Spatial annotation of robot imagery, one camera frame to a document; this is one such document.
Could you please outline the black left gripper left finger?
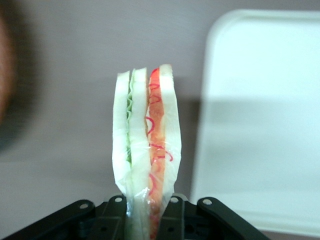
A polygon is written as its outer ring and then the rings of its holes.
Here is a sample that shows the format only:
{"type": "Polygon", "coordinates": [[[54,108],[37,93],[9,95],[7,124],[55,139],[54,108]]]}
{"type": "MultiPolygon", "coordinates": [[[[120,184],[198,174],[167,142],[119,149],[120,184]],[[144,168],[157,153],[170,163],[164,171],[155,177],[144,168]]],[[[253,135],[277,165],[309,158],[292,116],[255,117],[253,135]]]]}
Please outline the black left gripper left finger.
{"type": "Polygon", "coordinates": [[[127,200],[113,196],[96,206],[87,199],[14,232],[6,240],[123,240],[127,200]]]}

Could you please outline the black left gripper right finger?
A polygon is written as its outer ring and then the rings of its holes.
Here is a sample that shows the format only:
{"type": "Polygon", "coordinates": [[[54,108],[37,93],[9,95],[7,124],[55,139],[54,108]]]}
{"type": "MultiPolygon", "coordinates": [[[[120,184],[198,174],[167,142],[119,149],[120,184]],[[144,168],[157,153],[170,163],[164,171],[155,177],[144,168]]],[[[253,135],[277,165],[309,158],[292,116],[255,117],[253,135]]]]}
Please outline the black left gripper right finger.
{"type": "Polygon", "coordinates": [[[170,198],[159,225],[161,240],[268,240],[269,238],[214,197],[196,204],[170,198]]]}

